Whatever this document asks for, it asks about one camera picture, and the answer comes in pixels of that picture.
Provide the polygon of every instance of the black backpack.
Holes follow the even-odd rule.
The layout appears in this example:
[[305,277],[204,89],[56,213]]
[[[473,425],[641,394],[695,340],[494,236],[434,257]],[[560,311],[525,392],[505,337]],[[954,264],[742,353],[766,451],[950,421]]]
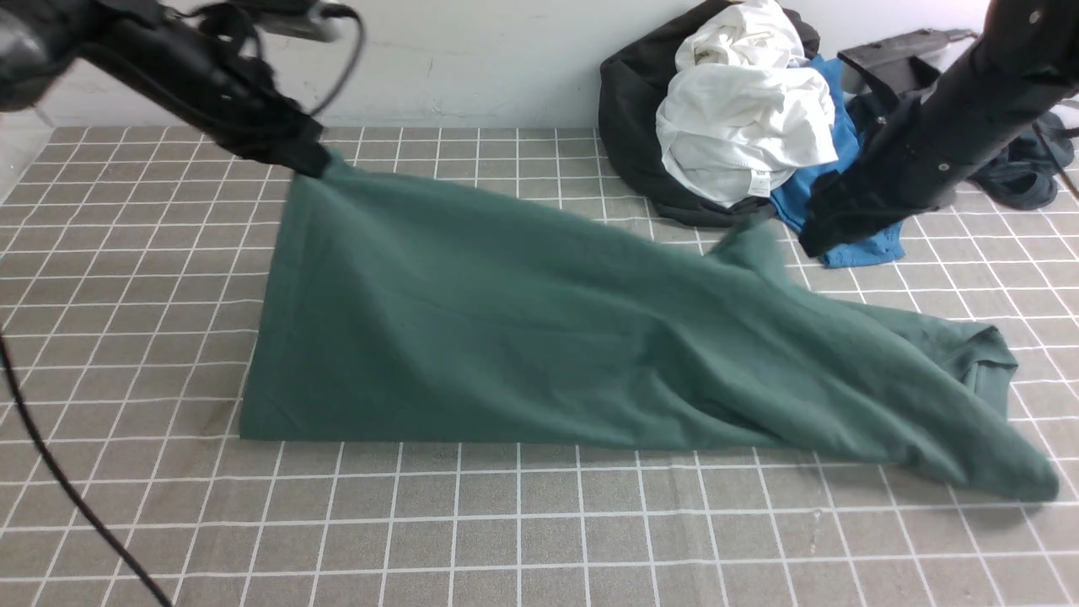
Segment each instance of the black backpack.
[[[629,187],[652,201],[661,217],[687,225],[727,227],[748,215],[773,211],[766,197],[748,197],[724,208],[691,192],[667,171],[656,137],[656,110],[678,73],[674,52],[730,4],[726,0],[707,0],[600,66],[599,130],[611,165]],[[806,57],[815,57],[820,35],[795,11],[784,12],[802,38]]]

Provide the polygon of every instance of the wire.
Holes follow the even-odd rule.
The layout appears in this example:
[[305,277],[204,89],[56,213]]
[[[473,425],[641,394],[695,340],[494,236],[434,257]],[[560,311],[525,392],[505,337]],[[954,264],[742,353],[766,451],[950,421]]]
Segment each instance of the wire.
[[[1075,181],[1073,181],[1071,177],[1069,177],[1067,171],[1064,170],[1064,166],[1061,165],[1061,162],[1056,160],[1056,155],[1053,154],[1053,149],[1049,147],[1049,141],[1046,140],[1046,135],[1042,134],[1041,132],[1041,125],[1035,122],[1033,126],[1034,126],[1034,134],[1038,137],[1038,141],[1041,142],[1041,147],[1046,148],[1046,154],[1048,154],[1049,160],[1052,161],[1053,167],[1056,168],[1057,173],[1061,174],[1061,179],[1064,180],[1064,185],[1067,187],[1068,191],[1071,192],[1071,195],[1076,196],[1076,199],[1079,201],[1079,188],[1076,188]],[[1067,136],[1074,130],[1076,129],[1065,128],[1064,130],[1062,130],[1062,134]]]
[[226,122],[181,100],[170,91],[159,84],[158,81],[152,75],[139,69],[137,66],[128,61],[123,55],[113,51],[112,49],[108,49],[106,46],[94,46],[93,52],[97,56],[108,56],[108,58],[112,59],[112,61],[114,61],[115,64],[123,64],[124,67],[126,67],[133,73],[136,73],[141,78],[140,80],[141,84],[152,87],[158,95],[161,95],[163,98],[167,99],[168,102],[173,104],[175,107],[180,107],[183,109],[185,112],[197,115],[201,122],[204,122],[206,125],[209,125],[210,127],[226,128],[234,133],[243,133],[250,136],[270,138],[270,137],[285,136],[289,132],[289,129],[295,125],[296,120],[299,120],[297,118],[276,126],[247,126],[247,125],[235,124],[233,122]]
[[247,30],[247,37],[250,38],[250,39],[252,39],[252,40],[255,40],[255,56],[258,57],[258,59],[260,61],[264,60],[265,59],[265,53],[264,53],[264,50],[262,47],[262,37],[259,36],[259,30],[255,27],[255,19],[251,18],[251,14],[250,13],[248,13],[247,11],[245,11],[240,5],[228,3],[228,2],[220,3],[220,4],[206,4],[205,6],[199,6],[197,9],[195,9],[194,11],[192,11],[190,13],[181,13],[179,11],[176,11],[175,9],[173,9],[173,10],[176,11],[176,14],[178,16],[180,16],[182,18],[186,18],[186,19],[192,19],[192,18],[195,18],[195,17],[206,16],[206,13],[209,13],[210,11],[216,10],[216,9],[218,9],[220,6],[228,6],[228,8],[232,9],[234,13],[236,13],[236,14],[240,15],[240,18],[243,19],[243,22],[244,22],[244,29]]
[[23,426],[26,427],[26,433],[30,436],[30,440],[33,441],[33,446],[38,449],[38,453],[41,454],[41,459],[45,463],[45,467],[49,468],[49,472],[52,473],[56,482],[59,483],[60,488],[67,494],[68,498],[74,502],[74,507],[79,510],[79,513],[83,515],[86,521],[90,521],[94,530],[105,539],[106,542],[112,550],[120,555],[124,564],[135,571],[138,579],[142,584],[153,594],[153,597],[158,599],[158,604],[162,607],[173,607],[172,602],[165,596],[165,593],[161,590],[161,587],[153,581],[150,574],[147,572],[145,568],[132,556],[132,553],[127,552],[124,544],[112,535],[112,532],[105,526],[104,523],[94,514],[94,511],[86,506],[86,502],[82,500],[79,492],[71,486],[71,481],[68,480],[64,471],[60,470],[56,459],[53,454],[49,451],[45,442],[41,439],[41,431],[38,430],[37,424],[33,423],[33,418],[30,416],[30,410],[26,404],[26,399],[23,397],[23,390],[18,385],[18,378],[15,376],[15,365],[12,363],[11,354],[8,351],[8,345],[4,342],[3,333],[0,333],[0,360],[3,362],[3,375],[8,381],[8,390],[11,391],[12,399],[15,400],[15,410],[18,412],[18,416],[23,419]]
[[311,110],[311,116],[314,118],[326,110],[332,104],[341,91],[344,89],[344,85],[347,84],[349,79],[352,78],[352,73],[356,71],[356,65],[359,64],[359,57],[364,54],[364,45],[367,43],[367,28],[364,26],[364,17],[359,16],[352,6],[346,6],[344,4],[332,4],[323,9],[322,16],[331,19],[353,19],[356,22],[356,45],[352,50],[352,57],[349,58],[349,65],[345,66],[344,72],[341,78],[338,79],[337,84],[330,89],[323,102]]

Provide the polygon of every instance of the gray grid mat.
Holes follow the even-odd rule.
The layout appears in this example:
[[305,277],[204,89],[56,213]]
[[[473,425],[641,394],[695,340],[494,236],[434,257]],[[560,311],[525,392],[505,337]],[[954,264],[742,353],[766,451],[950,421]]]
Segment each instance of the gray grid mat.
[[[343,128],[366,168],[653,220],[591,130]],[[185,606],[1043,605],[1079,601],[1079,204],[972,189],[897,264],[790,271],[834,296],[979,319],[1022,370],[1042,509],[811,454],[248,444],[236,399],[288,173],[188,128],[63,128],[0,205],[0,323],[78,487]],[[0,411],[0,603],[150,605]]]

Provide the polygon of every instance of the green t-shirt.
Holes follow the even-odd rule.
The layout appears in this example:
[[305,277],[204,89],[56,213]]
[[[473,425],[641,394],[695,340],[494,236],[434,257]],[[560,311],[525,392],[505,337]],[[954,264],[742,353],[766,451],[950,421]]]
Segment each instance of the green t-shirt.
[[701,257],[336,158],[285,206],[242,438],[812,450],[1052,500],[999,332],[791,281],[761,220]]

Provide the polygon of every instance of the white label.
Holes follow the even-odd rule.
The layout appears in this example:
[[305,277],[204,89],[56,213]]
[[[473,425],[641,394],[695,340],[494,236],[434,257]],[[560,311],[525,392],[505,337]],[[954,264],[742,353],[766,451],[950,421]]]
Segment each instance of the white label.
[[768,197],[771,195],[771,175],[764,170],[752,169],[749,181],[749,195]]

